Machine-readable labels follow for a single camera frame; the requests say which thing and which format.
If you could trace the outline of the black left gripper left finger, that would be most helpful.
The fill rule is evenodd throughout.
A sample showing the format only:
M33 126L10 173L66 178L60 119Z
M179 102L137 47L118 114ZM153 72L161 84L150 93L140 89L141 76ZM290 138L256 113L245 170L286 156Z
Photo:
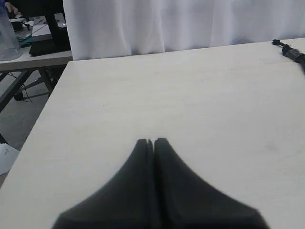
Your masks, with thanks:
M121 169L98 191L61 213L55 229L152 229L153 146L140 139Z

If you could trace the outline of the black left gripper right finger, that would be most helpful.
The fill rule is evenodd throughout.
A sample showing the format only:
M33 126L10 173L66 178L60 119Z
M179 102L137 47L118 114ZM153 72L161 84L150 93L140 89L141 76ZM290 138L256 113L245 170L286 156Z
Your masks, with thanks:
M262 215L201 179L167 139L154 143L154 168L165 229L267 229Z

